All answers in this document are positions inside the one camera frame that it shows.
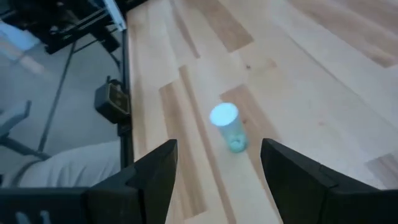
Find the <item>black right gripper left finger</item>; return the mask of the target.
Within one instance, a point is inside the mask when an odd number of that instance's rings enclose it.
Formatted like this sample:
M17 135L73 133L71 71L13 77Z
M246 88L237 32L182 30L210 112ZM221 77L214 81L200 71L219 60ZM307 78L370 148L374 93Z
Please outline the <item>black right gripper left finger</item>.
M163 224L175 185L177 140L169 139L87 192L89 222Z

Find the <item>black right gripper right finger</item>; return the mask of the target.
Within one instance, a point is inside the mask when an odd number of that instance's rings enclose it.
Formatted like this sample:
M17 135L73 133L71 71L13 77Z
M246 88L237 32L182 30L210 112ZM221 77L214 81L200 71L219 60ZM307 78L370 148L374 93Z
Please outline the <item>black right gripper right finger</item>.
M396 190L379 190L269 138L261 162L284 223L397 224Z

